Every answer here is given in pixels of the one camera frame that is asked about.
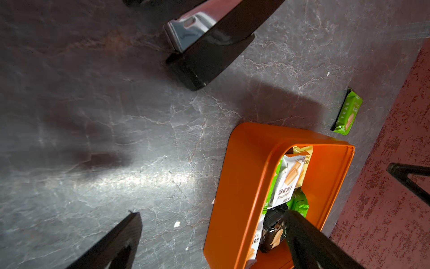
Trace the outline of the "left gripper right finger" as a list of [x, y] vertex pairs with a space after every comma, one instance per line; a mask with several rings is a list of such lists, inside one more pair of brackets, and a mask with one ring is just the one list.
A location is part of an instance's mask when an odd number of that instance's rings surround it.
[[363, 269], [296, 211], [284, 214], [286, 240], [296, 269]]

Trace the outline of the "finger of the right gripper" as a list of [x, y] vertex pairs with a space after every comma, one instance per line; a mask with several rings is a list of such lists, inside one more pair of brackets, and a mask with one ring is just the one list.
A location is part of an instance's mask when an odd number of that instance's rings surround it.
[[429, 177], [429, 167], [390, 163], [387, 167], [387, 172], [405, 188], [416, 195], [421, 201], [423, 201], [428, 206], [430, 205], [430, 194], [409, 178], [410, 175]]

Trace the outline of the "orange storage box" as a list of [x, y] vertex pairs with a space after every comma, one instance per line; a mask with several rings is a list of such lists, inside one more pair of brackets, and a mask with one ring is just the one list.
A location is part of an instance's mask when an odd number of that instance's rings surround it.
[[243, 269], [275, 169], [294, 146], [313, 146], [303, 183], [307, 220], [322, 229], [338, 196], [355, 147], [309, 130], [243, 123], [232, 132], [204, 245], [212, 269]]

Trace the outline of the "black cookie packet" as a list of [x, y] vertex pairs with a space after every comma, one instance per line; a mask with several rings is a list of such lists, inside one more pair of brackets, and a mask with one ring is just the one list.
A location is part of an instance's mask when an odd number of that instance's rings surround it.
[[260, 251], [268, 253], [277, 247], [285, 238], [284, 223], [285, 213], [288, 211], [287, 204], [283, 204], [267, 211], [263, 223], [262, 239], [260, 242]]

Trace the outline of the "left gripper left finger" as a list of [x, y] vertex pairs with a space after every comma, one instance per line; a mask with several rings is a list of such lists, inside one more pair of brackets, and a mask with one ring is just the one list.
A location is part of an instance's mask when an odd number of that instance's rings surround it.
[[69, 269], [130, 269], [142, 234], [140, 213], [130, 213]]

